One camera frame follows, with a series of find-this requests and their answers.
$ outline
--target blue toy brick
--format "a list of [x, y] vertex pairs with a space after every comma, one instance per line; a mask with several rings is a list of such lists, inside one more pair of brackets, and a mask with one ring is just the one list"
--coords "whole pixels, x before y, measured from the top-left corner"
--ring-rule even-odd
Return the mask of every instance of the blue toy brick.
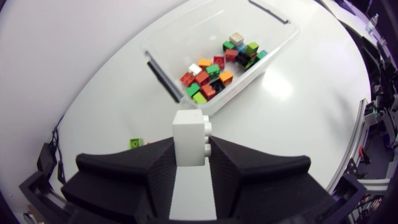
[[237, 46], [237, 47], [236, 47], [236, 50], [237, 50], [238, 52], [244, 52], [244, 51], [246, 50], [246, 45], [241, 44], [240, 46]]

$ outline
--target white toy brick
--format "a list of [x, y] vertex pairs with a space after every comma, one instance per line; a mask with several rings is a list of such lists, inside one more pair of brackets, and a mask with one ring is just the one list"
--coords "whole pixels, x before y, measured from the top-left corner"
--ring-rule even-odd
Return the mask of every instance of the white toy brick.
[[211, 123], [201, 110], [177, 111], [173, 120], [175, 160], [177, 166], [203, 166], [211, 155], [208, 136]]
[[189, 66], [188, 71], [192, 73], [192, 75], [198, 75], [201, 72], [201, 67], [193, 63], [191, 66]]
[[234, 33], [229, 37], [229, 41], [238, 47], [243, 44], [243, 36], [239, 33]]

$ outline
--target green brick on table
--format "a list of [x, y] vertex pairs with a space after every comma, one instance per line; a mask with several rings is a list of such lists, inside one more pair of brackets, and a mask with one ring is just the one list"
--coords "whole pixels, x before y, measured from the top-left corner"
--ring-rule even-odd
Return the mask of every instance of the green brick on table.
[[210, 78], [217, 78], [220, 74], [220, 67], [218, 65], [206, 67], [206, 72], [209, 74]]
[[251, 42], [246, 47], [246, 51], [244, 52], [247, 56], [252, 56], [254, 53], [257, 52], [259, 45], [256, 42]]
[[141, 138], [130, 139], [130, 149], [142, 146], [143, 140]]
[[206, 98], [200, 92], [198, 92], [193, 96], [193, 101], [197, 104], [202, 104], [207, 102]]
[[200, 86], [197, 83], [192, 83], [190, 87], [187, 88], [187, 94], [189, 97], [193, 97], [195, 93], [199, 92]]
[[226, 49], [234, 49], [234, 47], [235, 47], [235, 45], [234, 44], [232, 44], [231, 42], [228, 42], [228, 41], [226, 41], [226, 42], [224, 42], [223, 43], [223, 50], [225, 51]]

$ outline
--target white table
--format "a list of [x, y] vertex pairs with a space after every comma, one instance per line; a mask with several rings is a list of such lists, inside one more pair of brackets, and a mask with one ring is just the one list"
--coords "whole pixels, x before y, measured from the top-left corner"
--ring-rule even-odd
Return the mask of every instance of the white table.
[[[326, 187], [347, 149], [359, 102], [370, 100], [366, 67], [343, 26], [316, 2], [265, 1], [300, 26], [299, 37], [210, 118], [213, 135], [269, 154], [309, 156], [309, 173]], [[131, 138], [172, 136], [182, 108], [146, 65], [141, 44], [151, 30], [199, 3], [191, 0], [155, 21], [81, 91], [60, 125], [67, 179], [78, 171], [80, 153], [112, 154], [128, 149]], [[52, 185], [59, 192], [59, 183]], [[208, 160], [203, 167], [178, 167], [170, 218], [216, 218]]]

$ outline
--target toy brick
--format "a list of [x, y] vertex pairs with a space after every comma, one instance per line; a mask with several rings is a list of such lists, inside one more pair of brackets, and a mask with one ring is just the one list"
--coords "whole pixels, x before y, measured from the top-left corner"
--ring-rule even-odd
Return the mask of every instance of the toy brick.
[[206, 85], [203, 85], [202, 87], [200, 87], [200, 91], [201, 91], [202, 95], [206, 97], [206, 99], [208, 101], [211, 100], [216, 95], [216, 91], [209, 84], [206, 84]]
[[229, 37], [229, 41], [235, 46], [239, 46], [243, 44], [243, 36], [236, 32]]
[[251, 59], [254, 59], [256, 57], [257, 53], [254, 53], [252, 56], [250, 56]]
[[191, 73], [189, 73], [189, 72], [185, 73], [185, 74], [180, 78], [180, 81], [181, 81], [182, 84], [184, 84], [186, 87], [189, 87], [189, 86], [193, 83], [194, 80], [195, 80], [195, 77], [194, 77]]
[[212, 65], [206, 68], [207, 74], [209, 74], [210, 78], [217, 78], [220, 74], [220, 67], [218, 65]]
[[237, 47], [236, 47], [236, 50], [237, 50], [238, 52], [243, 52], [243, 53], [244, 53], [244, 51], [246, 50], [246, 45], [241, 44], [240, 46], [237, 46]]
[[224, 86], [227, 86], [232, 82], [233, 74], [230, 71], [224, 71], [218, 77]]
[[267, 53], [265, 50], [259, 52], [259, 53], [256, 55], [256, 57], [254, 58], [254, 63], [260, 61], [260, 60], [261, 60], [263, 57], [265, 57], [267, 54], [268, 54], [268, 53]]
[[248, 55], [248, 56], [251, 56], [251, 55], [253, 55], [254, 53], [257, 52], [258, 48], [259, 48], [259, 45], [256, 42], [251, 42], [246, 47], [245, 54]]
[[235, 61], [245, 67], [250, 62], [250, 57], [245, 53], [239, 52], [235, 58]]
[[249, 63], [244, 67], [246, 70], [251, 68], [254, 65], [254, 59], [251, 59]]
[[206, 103], [206, 102], [207, 102], [206, 98], [205, 98], [200, 92], [198, 92], [197, 94], [195, 94], [195, 95], [192, 97], [192, 99], [193, 99], [193, 101], [194, 101], [195, 103], [197, 103], [197, 104], [202, 104], [202, 103]]
[[231, 42], [224, 42], [223, 43], [223, 50], [225, 51], [226, 49], [234, 49], [235, 45], [232, 44]]
[[224, 56], [214, 56], [213, 57], [213, 64], [217, 64], [220, 69], [225, 68], [225, 58]]
[[198, 75], [199, 72], [201, 72], [201, 67], [199, 67], [197, 64], [193, 63], [191, 66], [189, 66], [188, 71], [192, 73], [193, 75]]
[[226, 49], [225, 50], [225, 60], [227, 62], [235, 61], [236, 56], [238, 55], [237, 50]]
[[207, 74], [207, 72], [201, 71], [195, 76], [195, 81], [202, 86], [210, 82], [210, 76]]
[[223, 91], [224, 88], [225, 88], [223, 86], [223, 83], [219, 79], [217, 79], [216, 81], [210, 83], [210, 86], [214, 89], [214, 91], [216, 91], [216, 95], [219, 94], [221, 91]]
[[206, 67], [211, 65], [211, 59], [199, 59], [198, 65], [202, 69], [205, 69]]
[[199, 85], [196, 83], [193, 83], [190, 87], [187, 88], [187, 94], [189, 97], [192, 97], [199, 90], [200, 90]]
[[130, 139], [130, 149], [134, 149], [134, 148], [142, 146], [143, 142], [144, 141], [141, 138]]

